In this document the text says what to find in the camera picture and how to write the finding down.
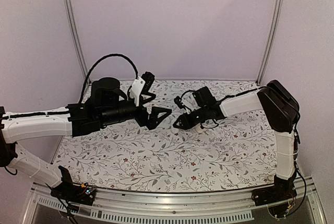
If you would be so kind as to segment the cream earbud case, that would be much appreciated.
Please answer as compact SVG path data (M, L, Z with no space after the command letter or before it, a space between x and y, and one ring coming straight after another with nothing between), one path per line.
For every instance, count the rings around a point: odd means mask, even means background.
M204 132L206 131L206 129L205 129L205 128L202 128L200 125L197 125L197 126L195 127L195 131L196 131L198 134L202 134L202 133L204 133Z

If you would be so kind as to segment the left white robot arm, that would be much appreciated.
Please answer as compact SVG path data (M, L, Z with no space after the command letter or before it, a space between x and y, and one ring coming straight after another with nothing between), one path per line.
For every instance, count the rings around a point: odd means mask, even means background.
M129 92L121 90L119 80L101 78L91 84L86 101L50 111L14 114L1 107L1 167L13 168L44 182L66 199L78 190L68 170L54 166L25 150L19 141L48 136L86 136L109 125L135 120L141 127L155 129L172 111L145 104L156 95L149 92L154 79L150 73L136 78Z

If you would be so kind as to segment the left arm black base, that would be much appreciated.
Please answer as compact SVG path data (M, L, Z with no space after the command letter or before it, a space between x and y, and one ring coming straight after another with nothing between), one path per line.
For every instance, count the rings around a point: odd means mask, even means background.
M62 166L58 168L62 175L61 183L51 188L51 196L68 202L92 206L96 196L96 186L88 183L74 184L69 171Z

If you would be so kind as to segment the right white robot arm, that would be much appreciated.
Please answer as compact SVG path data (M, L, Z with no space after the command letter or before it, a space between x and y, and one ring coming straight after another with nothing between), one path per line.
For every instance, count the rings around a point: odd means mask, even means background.
M198 106L191 109L183 103L183 97L174 99L175 104L186 112L173 123L173 127L189 130L205 121L224 120L243 113L262 111L269 127L273 130L277 147L276 179L282 180L270 190L274 201L281 201L290 192L286 182L297 175L296 159L300 144L297 125L301 118L297 100L278 81L272 80L265 86L227 95L217 100L208 87L190 91Z

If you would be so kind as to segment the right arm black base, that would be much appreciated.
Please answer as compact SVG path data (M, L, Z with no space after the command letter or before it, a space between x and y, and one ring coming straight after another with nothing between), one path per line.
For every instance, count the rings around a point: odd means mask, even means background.
M292 199L297 196L296 189L294 187L294 177L284 180L274 176L274 185L270 187L264 187L252 191L252 200L256 206L268 205L277 203L280 201ZM291 204L285 202L284 204L275 205L269 207L269 213L282 217L288 214Z

